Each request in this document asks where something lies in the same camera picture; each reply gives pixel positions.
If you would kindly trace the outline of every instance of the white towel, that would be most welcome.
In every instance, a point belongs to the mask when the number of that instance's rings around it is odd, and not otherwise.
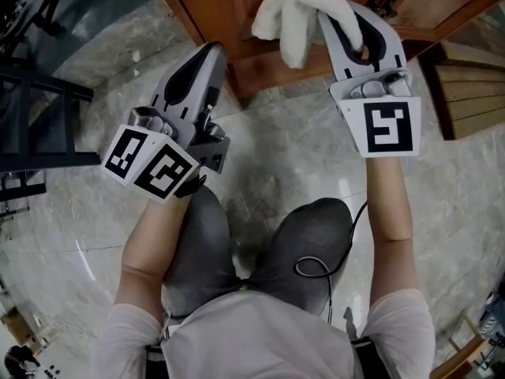
[[[252,23],[252,34],[269,40],[280,37],[282,60],[290,68],[300,69],[316,28],[317,10],[339,22],[354,50],[362,48],[363,35],[347,0],[263,0]]]

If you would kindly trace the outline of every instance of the wooden cabinet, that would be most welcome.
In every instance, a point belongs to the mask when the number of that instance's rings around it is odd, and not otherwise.
[[[228,56],[228,81],[237,96],[331,72],[324,46],[312,46],[304,69],[282,61],[278,41],[251,36],[263,0],[166,0],[196,43],[218,40]],[[413,57],[498,0],[354,0],[394,25]]]

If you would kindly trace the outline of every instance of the forearm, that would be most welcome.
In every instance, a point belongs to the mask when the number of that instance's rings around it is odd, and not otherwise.
[[[174,258],[190,198],[172,197],[165,205],[149,202],[123,250],[114,303],[140,307],[163,324],[163,277]]]
[[[375,240],[412,238],[412,216],[403,173],[396,158],[367,159],[368,217]]]
[[[385,295],[418,288],[412,216],[397,159],[367,159],[368,218],[374,241],[370,305]]]

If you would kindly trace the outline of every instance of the marble floor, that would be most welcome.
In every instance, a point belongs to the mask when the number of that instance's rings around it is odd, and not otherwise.
[[[151,21],[139,21],[143,15]],[[146,104],[170,64],[192,48],[164,2],[155,0],[76,52],[56,73],[95,88],[94,103],[80,111],[78,148],[103,155],[130,109]],[[443,141],[419,65],[414,60],[409,67],[423,103],[421,154],[402,159],[402,166],[421,289],[440,333],[462,310],[478,320],[503,272],[505,126]],[[273,88],[245,108],[225,93],[215,109],[232,144],[223,173],[209,174],[208,186],[229,216],[240,275],[294,208],[339,197],[355,216],[365,200],[365,162],[327,92],[331,82],[324,77]],[[46,179],[47,194],[2,226],[0,273],[28,322],[50,333],[48,350],[73,372],[64,377],[86,377],[90,349],[118,285],[122,247],[146,201],[98,167],[48,171]],[[364,323],[371,275],[365,213],[335,289],[335,325],[343,326],[346,306]],[[449,352],[439,336],[436,361]]]

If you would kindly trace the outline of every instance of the gray pants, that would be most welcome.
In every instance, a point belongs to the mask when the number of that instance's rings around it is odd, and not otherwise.
[[[301,309],[321,315],[329,297],[327,278],[310,279],[294,272],[295,262],[314,256],[333,269],[346,253],[352,218],[339,199],[322,198],[292,211],[281,223],[265,253],[247,280],[235,274],[231,260],[230,231],[226,213],[217,197],[202,187],[189,204],[177,252],[166,274],[164,305],[172,316],[183,318],[221,295],[237,291],[262,291]],[[334,286],[345,263],[333,275]],[[323,271],[315,261],[304,261],[301,270]]]

